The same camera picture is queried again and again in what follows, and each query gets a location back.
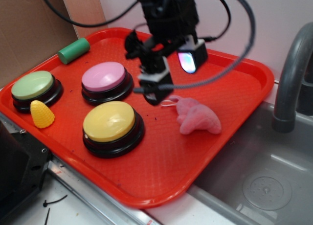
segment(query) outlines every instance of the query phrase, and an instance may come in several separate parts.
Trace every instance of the gray faucet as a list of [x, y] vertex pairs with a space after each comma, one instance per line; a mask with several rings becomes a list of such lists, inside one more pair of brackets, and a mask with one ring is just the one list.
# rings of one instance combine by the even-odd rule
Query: gray faucet
[[273, 129], [291, 132], [296, 110], [313, 115], [313, 22], [300, 29], [288, 52], [276, 96]]

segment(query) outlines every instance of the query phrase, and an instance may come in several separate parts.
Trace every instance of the white wall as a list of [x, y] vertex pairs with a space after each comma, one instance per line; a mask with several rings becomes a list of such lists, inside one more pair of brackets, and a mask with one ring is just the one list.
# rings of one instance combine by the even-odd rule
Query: white wall
[[[121, 13], [135, 0], [100, 0], [106, 19]], [[207, 47], [217, 51], [239, 55], [247, 44], [248, 18], [244, 9], [235, 0], [226, 0], [232, 13], [230, 30], [223, 38]], [[270, 67], [279, 80], [288, 50], [299, 29], [313, 21], [313, 0], [247, 0], [257, 23], [256, 41], [248, 58]], [[216, 36], [223, 30], [227, 14], [218, 0], [196, 0], [200, 23], [199, 36]], [[110, 27], [133, 28], [145, 22], [140, 4], [129, 14]], [[146, 28], [139, 31], [148, 32]]]

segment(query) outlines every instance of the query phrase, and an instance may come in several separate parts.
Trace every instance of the red tray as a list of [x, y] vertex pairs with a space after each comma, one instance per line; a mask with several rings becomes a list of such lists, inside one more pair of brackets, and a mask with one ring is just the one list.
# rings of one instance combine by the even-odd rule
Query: red tray
[[[37, 129], [30, 114], [19, 113], [14, 108], [11, 88], [19, 78], [0, 91], [0, 112], [121, 203], [148, 208], [164, 204], [188, 189], [271, 90], [274, 77], [263, 64], [244, 60], [234, 71], [213, 84], [174, 92], [209, 106], [222, 123], [220, 135], [207, 131], [181, 135], [175, 107], [154, 107], [142, 95], [132, 93], [124, 101], [142, 116], [146, 127], [144, 139], [124, 156], [97, 158], [83, 144], [83, 121], [94, 107], [82, 98], [81, 78], [87, 69], [98, 63], [116, 61], [124, 65], [138, 87], [139, 60], [125, 59], [124, 39], [129, 32], [123, 28], [96, 32], [86, 38], [91, 45], [90, 51], [69, 65], [62, 64], [55, 55], [28, 72], [50, 71], [64, 87], [63, 96], [51, 107], [56, 119], [50, 127]], [[139, 36], [145, 39], [149, 35], [139, 33]], [[208, 53], [206, 64], [192, 75], [180, 68], [175, 54], [171, 55], [168, 62], [174, 83], [206, 79], [236, 59], [212, 50]]]

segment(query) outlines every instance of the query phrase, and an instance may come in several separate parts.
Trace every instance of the sink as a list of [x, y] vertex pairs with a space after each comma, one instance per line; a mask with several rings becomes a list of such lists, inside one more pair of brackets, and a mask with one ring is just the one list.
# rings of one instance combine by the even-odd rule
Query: sink
[[313, 119], [297, 114], [294, 131], [281, 134], [271, 127], [273, 108], [257, 108], [189, 193], [239, 216], [238, 224], [313, 224]]

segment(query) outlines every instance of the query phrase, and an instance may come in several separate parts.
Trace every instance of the pink plush toy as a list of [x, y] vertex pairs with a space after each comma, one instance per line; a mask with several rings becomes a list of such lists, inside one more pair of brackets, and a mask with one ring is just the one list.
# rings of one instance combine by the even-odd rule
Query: pink plush toy
[[182, 98], [178, 95], [171, 95], [169, 100], [176, 102], [177, 122], [180, 124], [181, 134], [188, 135], [194, 130], [207, 130], [216, 135], [221, 133], [220, 120], [206, 105], [195, 99]]

